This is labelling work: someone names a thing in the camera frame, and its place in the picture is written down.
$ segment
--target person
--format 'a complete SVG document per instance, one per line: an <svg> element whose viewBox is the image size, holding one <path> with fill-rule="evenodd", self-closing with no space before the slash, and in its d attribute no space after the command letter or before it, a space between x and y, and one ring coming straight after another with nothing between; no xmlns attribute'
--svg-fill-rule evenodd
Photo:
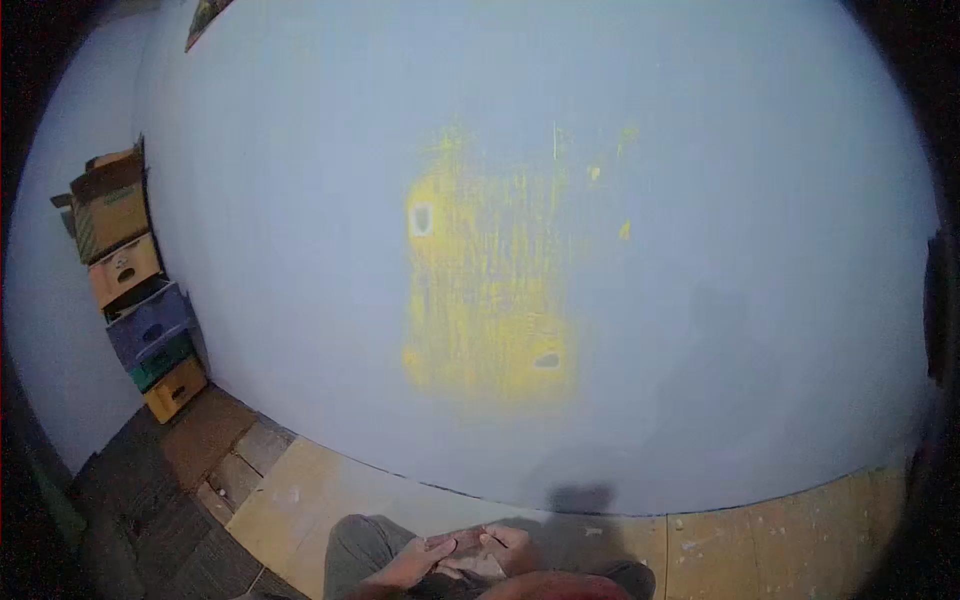
<svg viewBox="0 0 960 600"><path fill-rule="evenodd" d="M544 570L529 534L502 524L483 526L480 542L506 579L478 584L458 577L448 558L456 540L427 549L425 540L384 516L350 515L330 533L326 552L326 600L648 600L653 573L620 561L596 573Z"/></svg>

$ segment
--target floor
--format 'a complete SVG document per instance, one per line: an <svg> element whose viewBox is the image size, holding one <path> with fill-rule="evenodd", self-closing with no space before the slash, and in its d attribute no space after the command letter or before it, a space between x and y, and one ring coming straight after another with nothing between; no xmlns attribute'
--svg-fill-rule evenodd
<svg viewBox="0 0 960 600"><path fill-rule="evenodd" d="M189 452L192 469L209 465L184 481L171 442L211 429L202 421L223 411L209 410L220 394L197 398L192 416L168 425L141 410L78 475L90 523L84 558L106 598L220 599L256 589L319 599L329 531L351 513L385 515L424 536L506 519L531 532L551 567L644 562L659 600L837 598L869 571L903 496L902 472L880 469L726 511L560 515L397 477L260 416L206 458Z"/></svg>

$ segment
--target yellow paint patch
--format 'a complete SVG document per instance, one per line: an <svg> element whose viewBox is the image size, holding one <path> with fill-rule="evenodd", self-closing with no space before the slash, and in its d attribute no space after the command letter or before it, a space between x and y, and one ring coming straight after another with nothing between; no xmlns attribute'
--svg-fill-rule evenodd
<svg viewBox="0 0 960 600"><path fill-rule="evenodd" d="M555 165L549 177L481 175L466 150L459 130L443 132L407 196L404 369L414 385L458 396L565 396L573 360L556 223L565 174Z"/></svg>

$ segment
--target green box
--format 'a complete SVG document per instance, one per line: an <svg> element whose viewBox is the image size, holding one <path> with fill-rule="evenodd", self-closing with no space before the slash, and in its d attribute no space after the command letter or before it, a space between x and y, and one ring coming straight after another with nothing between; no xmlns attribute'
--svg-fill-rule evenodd
<svg viewBox="0 0 960 600"><path fill-rule="evenodd" d="M163 348L157 350L147 360L141 362L138 367L130 369L128 373L137 389L143 393L152 388L163 375L170 372L192 353L193 344L190 342L190 334L184 331L167 342Z"/></svg>

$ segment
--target hand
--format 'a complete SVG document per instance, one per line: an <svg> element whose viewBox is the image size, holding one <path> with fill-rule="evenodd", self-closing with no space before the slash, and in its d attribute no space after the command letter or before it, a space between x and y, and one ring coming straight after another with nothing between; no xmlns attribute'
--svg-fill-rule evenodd
<svg viewBox="0 0 960 600"><path fill-rule="evenodd" d="M490 550L507 577L523 575L540 568L540 553L522 529L504 525L485 525L480 543Z"/></svg>
<svg viewBox="0 0 960 600"><path fill-rule="evenodd" d="M426 540L413 538L403 546L389 564L364 580L384 588L410 589L423 579L441 559L456 550L457 541L447 540L433 550L426 550Z"/></svg>

